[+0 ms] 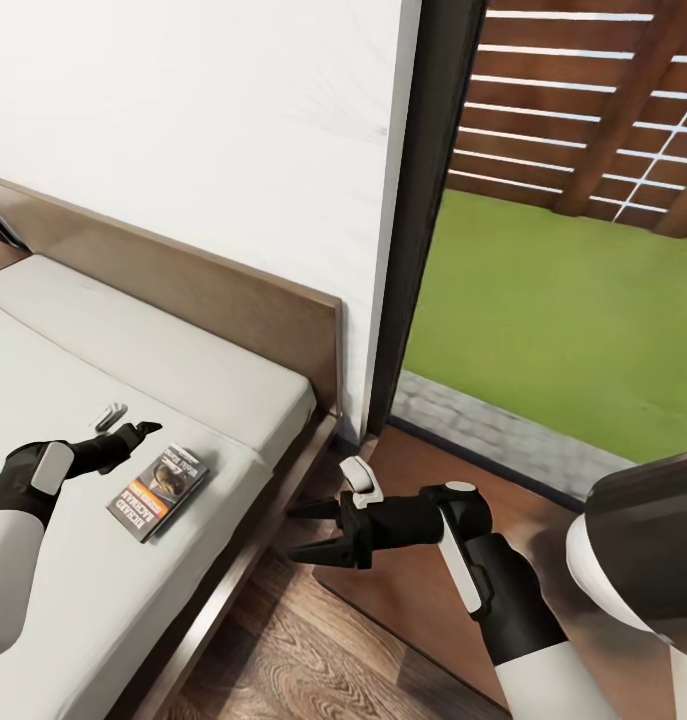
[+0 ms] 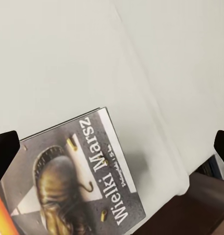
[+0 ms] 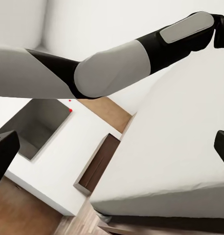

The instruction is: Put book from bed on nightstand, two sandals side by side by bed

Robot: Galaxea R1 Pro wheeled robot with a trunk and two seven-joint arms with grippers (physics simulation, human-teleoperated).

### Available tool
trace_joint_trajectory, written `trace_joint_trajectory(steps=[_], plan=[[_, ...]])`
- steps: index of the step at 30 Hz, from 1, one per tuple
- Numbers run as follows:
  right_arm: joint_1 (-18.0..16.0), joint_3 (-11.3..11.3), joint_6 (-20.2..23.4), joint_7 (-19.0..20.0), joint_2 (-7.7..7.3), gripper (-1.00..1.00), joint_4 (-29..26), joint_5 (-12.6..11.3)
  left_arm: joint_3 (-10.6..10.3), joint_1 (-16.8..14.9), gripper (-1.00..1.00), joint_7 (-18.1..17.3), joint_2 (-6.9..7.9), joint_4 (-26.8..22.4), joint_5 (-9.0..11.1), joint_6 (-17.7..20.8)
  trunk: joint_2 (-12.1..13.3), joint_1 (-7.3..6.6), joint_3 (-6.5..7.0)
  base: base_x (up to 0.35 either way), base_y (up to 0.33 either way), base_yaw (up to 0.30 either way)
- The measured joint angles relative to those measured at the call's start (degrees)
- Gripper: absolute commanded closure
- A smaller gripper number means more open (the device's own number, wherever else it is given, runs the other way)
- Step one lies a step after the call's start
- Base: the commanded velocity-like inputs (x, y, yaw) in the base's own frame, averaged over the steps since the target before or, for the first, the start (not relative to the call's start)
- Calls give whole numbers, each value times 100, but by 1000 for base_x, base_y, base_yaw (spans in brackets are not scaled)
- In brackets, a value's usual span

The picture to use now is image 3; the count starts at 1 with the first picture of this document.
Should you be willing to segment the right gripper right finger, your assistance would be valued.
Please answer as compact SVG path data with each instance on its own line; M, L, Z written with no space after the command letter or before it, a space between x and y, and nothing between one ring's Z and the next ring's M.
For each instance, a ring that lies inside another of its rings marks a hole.
M224 131L219 130L215 137L214 148L224 161Z

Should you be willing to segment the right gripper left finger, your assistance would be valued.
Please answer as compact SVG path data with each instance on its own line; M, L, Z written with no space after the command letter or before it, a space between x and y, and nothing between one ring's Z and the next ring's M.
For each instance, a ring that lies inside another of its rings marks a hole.
M16 130L0 134L0 181L20 149Z

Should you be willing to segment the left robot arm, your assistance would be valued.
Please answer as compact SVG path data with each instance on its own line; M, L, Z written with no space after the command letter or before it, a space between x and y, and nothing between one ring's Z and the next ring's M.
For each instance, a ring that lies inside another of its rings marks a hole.
M224 48L224 15L199 11L82 62L0 45L0 96L96 99L114 94L207 47Z

